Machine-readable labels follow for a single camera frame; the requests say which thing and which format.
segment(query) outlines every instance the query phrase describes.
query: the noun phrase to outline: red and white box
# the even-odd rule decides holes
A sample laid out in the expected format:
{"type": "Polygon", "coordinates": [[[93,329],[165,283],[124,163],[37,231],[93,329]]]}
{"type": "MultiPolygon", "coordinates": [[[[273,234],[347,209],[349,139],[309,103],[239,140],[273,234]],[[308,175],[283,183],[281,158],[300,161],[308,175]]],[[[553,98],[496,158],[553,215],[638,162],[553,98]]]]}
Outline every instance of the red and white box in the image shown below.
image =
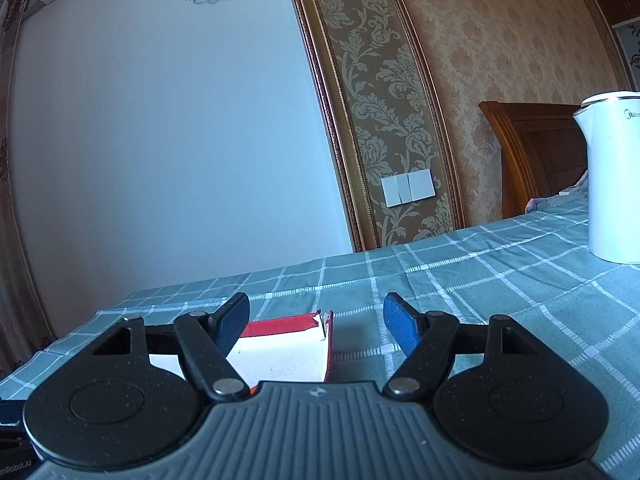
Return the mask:
{"type": "MultiPolygon", "coordinates": [[[[252,389],[260,381],[322,383],[329,377],[334,313],[252,321],[226,357],[252,389]]],[[[174,355],[150,354],[151,364],[182,378],[174,355]]]]}

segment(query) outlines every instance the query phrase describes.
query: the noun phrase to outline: gold picture frame molding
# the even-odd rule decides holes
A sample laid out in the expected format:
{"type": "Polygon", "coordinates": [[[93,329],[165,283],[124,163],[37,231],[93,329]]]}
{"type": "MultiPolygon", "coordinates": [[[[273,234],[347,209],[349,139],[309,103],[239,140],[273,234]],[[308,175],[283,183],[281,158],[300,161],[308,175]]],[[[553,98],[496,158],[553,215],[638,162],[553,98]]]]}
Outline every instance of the gold picture frame molding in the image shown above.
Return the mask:
{"type": "MultiPolygon", "coordinates": [[[[358,143],[318,1],[292,2],[332,148],[353,249],[359,252],[379,248],[381,245],[367,193],[358,143]]],[[[403,0],[393,0],[393,3],[407,37],[436,127],[435,133],[447,179],[453,228],[464,228],[466,225],[460,180],[431,72],[403,0]]]]}

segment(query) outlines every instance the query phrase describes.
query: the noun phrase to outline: bed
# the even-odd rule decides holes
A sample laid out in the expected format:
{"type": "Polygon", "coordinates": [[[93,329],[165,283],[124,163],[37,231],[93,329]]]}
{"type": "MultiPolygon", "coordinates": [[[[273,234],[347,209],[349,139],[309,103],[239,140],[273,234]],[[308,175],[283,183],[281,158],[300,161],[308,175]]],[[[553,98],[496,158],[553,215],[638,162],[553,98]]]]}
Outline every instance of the bed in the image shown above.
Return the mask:
{"type": "Polygon", "coordinates": [[[587,169],[587,144],[573,113],[578,105],[482,101],[502,149],[502,217],[524,212],[532,198],[575,184],[587,169]]]}
{"type": "MultiPolygon", "coordinates": [[[[596,462],[612,478],[638,480],[640,268],[600,260],[586,243],[587,202],[576,194],[407,245],[136,292],[38,352],[0,383],[0,397],[25,399],[124,314],[164,324],[190,310],[212,312],[239,290],[249,295],[252,320],[333,310],[331,380],[382,384],[404,359],[382,319],[382,300],[394,291],[422,312],[477,324],[502,313],[524,325],[606,396],[610,423],[596,462]]],[[[460,356],[454,371],[478,362],[460,356]]]]}

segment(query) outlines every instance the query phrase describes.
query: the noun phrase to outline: logo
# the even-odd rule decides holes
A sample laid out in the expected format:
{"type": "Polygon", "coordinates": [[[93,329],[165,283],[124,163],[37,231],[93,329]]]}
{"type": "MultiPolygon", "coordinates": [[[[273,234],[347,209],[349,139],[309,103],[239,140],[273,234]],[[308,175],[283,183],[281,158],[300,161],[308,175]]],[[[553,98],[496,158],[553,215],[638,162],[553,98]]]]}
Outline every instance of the logo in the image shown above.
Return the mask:
{"type": "Polygon", "coordinates": [[[312,390],[309,390],[309,393],[317,399],[318,397],[322,397],[323,395],[326,395],[328,391],[318,386],[317,388],[313,388],[312,390]]]}
{"type": "Polygon", "coordinates": [[[25,460],[24,462],[20,462],[16,465],[8,465],[7,467],[3,467],[2,469],[0,469],[0,476],[6,475],[7,473],[20,471],[20,469],[25,469],[26,467],[31,467],[31,460],[25,460]]]}

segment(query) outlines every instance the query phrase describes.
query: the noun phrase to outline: black circular disc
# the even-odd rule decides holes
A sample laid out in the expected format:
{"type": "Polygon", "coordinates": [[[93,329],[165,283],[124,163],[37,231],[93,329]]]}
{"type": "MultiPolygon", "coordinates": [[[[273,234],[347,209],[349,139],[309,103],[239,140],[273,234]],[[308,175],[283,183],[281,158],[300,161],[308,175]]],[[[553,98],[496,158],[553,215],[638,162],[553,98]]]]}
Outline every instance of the black circular disc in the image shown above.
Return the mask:
{"type": "Polygon", "coordinates": [[[496,368],[466,370],[436,391],[433,413],[453,442],[514,469],[553,468],[593,455],[609,410],[591,383],[577,372],[496,368]]]}
{"type": "Polygon", "coordinates": [[[202,411],[196,391],[148,360],[121,360],[79,354],[31,394],[25,429],[45,459],[119,470],[152,462],[188,437],[202,411]]]}
{"type": "Polygon", "coordinates": [[[89,424],[116,424],[134,416],[145,395],[129,383],[103,381],[83,386],[69,401],[71,412],[89,424]]]}
{"type": "Polygon", "coordinates": [[[532,380],[499,384],[489,392],[488,401],[498,415],[519,424],[545,422],[562,410],[562,396],[532,380]]]}

